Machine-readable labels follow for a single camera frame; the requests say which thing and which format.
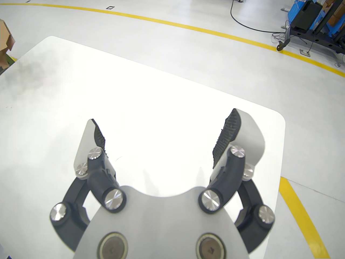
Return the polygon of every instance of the yellow floor line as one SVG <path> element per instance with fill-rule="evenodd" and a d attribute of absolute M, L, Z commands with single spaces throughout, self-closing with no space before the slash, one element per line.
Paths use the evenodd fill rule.
<path fill-rule="evenodd" d="M 104 14 L 110 14 L 110 15 L 116 15 L 116 16 L 125 16 L 127 18 L 133 18 L 133 19 L 138 19 L 138 20 L 143 20 L 143 21 L 156 22 L 156 23 L 161 23 L 163 25 L 169 25 L 169 26 L 173 26 L 173 27 L 178 27 L 178 28 L 183 28 L 183 29 L 189 29 L 189 30 L 193 30 L 193 31 L 199 31 L 199 32 L 203 32 L 203 33 L 208 33 L 210 35 L 232 39 L 232 40 L 235 40 L 235 41 L 238 41 L 238 42 L 247 43 L 247 44 L 250 44 L 250 45 L 258 46 L 258 47 L 261 47 L 261 48 L 265 48 L 265 49 L 277 52 L 276 51 L 276 47 L 271 46 L 271 45 L 267 45 L 267 44 L 264 44 L 264 43 L 261 43 L 261 42 L 256 42 L 254 40 L 250 40 L 250 39 L 246 39 L 246 38 L 242 38 L 242 37 L 238 37 L 238 36 L 233 36 L 233 35 L 228 35 L 227 33 L 222 33 L 222 32 L 219 32 L 219 31 L 214 31 L 214 30 L 209 30 L 209 29 L 203 29 L 203 28 L 199 28 L 199 27 L 193 27 L 193 26 L 189 26 L 189 25 L 184 25 L 182 23 L 170 22 L 170 21 L 164 21 L 164 20 L 149 18 L 149 17 L 146 17 L 146 16 L 137 16 L 137 15 L 127 14 L 127 13 L 108 11 L 108 10 L 99 10 L 99 9 L 83 8 L 83 7 L 75 7 L 75 6 L 65 6 L 65 5 L 34 4 L 34 3 L 0 3 L 0 5 L 45 6 L 45 7 L 52 7 L 52 8 L 73 9 L 73 10 L 82 10 L 82 11 L 89 11 L 89 12 L 104 13 Z M 342 72 L 340 70 L 332 68 L 332 67 L 330 67 L 330 66 L 328 66 L 326 64 L 323 64 L 321 62 L 309 59 L 308 57 L 304 57 L 304 56 L 298 55 L 296 53 L 289 52 L 287 50 L 280 51 L 279 53 L 287 55 L 287 56 L 290 56 L 290 57 L 293 57 L 293 58 L 296 58 L 296 59 L 299 59 L 301 61 L 304 61 L 304 62 L 307 62 L 309 64 L 318 66 L 318 67 L 323 68 L 325 70 L 328 70 L 328 71 L 330 71 L 332 73 L 335 73 L 335 74 L 337 74 L 339 76 L 345 77 L 345 72 Z"/>
<path fill-rule="evenodd" d="M 9 55 L 9 57 L 11 57 L 12 58 L 12 60 L 14 61 L 14 62 L 16 62 L 18 59 L 16 59 L 15 57 L 12 57 L 12 56 L 10 56 Z"/>
<path fill-rule="evenodd" d="M 314 258 L 330 258 L 318 231 L 316 230 L 307 211 L 290 185 L 289 181 L 281 177 L 279 192 L 294 216 L 301 232 L 307 241 Z"/>

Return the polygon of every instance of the white epoxy floor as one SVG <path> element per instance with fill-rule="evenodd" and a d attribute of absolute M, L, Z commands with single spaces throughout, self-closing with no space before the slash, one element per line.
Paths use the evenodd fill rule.
<path fill-rule="evenodd" d="M 25 3 L 28 0 L 0 0 Z M 130 13 L 202 27 L 273 45 L 271 35 L 235 23 L 232 0 L 30 0 Z M 234 3 L 233 14 L 248 26 L 280 31 L 291 0 Z M 19 58 L 48 36 L 100 49 L 225 91 L 281 113 L 286 120 L 282 176 L 292 183 L 332 259 L 343 258 L 345 196 L 345 79 L 295 58 L 234 40 L 122 16 L 41 6 L 0 5 L 0 18 Z M 296 40 L 286 50 L 308 49 Z M 334 67 L 336 54 L 321 49 L 311 58 Z M 313 255 L 284 200 L 265 258 Z"/>

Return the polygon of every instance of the black gripper pad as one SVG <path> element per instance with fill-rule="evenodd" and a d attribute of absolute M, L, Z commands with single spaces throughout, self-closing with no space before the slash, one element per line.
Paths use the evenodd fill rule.
<path fill-rule="evenodd" d="M 213 148 L 213 168 L 218 163 L 220 157 L 230 142 L 234 141 L 241 127 L 241 118 L 236 109 L 225 120 L 224 127 L 220 133 L 216 146 Z"/>
<path fill-rule="evenodd" d="M 104 138 L 103 134 L 101 133 L 101 130 L 99 129 L 98 124 L 95 122 L 94 119 L 92 119 L 92 121 L 94 122 L 96 128 L 95 128 L 95 142 L 97 144 L 97 146 L 101 147 L 104 152 L 106 151 L 105 149 L 105 145 L 106 145 L 106 139 Z"/>

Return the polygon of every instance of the metal screw cap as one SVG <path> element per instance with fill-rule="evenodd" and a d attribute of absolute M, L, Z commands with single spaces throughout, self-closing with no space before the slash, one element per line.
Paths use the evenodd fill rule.
<path fill-rule="evenodd" d="M 254 176 L 254 170 L 248 164 L 244 165 L 242 180 L 249 181 Z"/>
<path fill-rule="evenodd" d="M 259 208 L 259 218 L 266 224 L 271 224 L 275 220 L 275 215 L 270 207 L 262 205 Z"/>
<path fill-rule="evenodd" d="M 98 250 L 99 259 L 125 259 L 128 243 L 122 234 L 112 232 L 101 240 Z"/>
<path fill-rule="evenodd" d="M 226 252 L 217 235 L 206 233 L 197 241 L 196 255 L 198 259 L 224 259 Z"/>
<path fill-rule="evenodd" d="M 77 166 L 76 170 L 75 170 L 76 174 L 79 176 L 84 176 L 87 172 L 87 163 L 81 163 Z"/>
<path fill-rule="evenodd" d="M 201 202 L 209 211 L 216 211 L 220 207 L 219 196 L 212 190 L 206 190 L 203 192 Z"/>
<path fill-rule="evenodd" d="M 121 206 L 122 202 L 123 194 L 119 189 L 111 190 L 104 199 L 104 203 L 108 210 L 116 210 L 119 206 Z"/>
<path fill-rule="evenodd" d="M 50 211 L 52 221 L 59 221 L 66 215 L 66 206 L 63 203 L 56 204 Z"/>
<path fill-rule="evenodd" d="M 232 154 L 234 154 L 238 158 L 243 158 L 245 156 L 245 151 L 239 145 L 234 145 L 230 148 Z"/>
<path fill-rule="evenodd" d="M 98 157 L 100 157 L 100 155 L 102 154 L 102 148 L 100 147 L 95 147 L 92 148 L 88 154 L 88 158 L 90 160 L 94 160 L 97 159 Z"/>

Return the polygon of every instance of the caster wheel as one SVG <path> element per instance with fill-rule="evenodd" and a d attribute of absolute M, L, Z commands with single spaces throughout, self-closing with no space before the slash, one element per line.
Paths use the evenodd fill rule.
<path fill-rule="evenodd" d="M 283 44 L 282 44 L 282 43 L 280 43 L 280 44 L 277 45 L 277 50 L 278 50 L 278 51 L 282 51 L 283 48 L 284 48 L 284 47 L 283 47 Z"/>

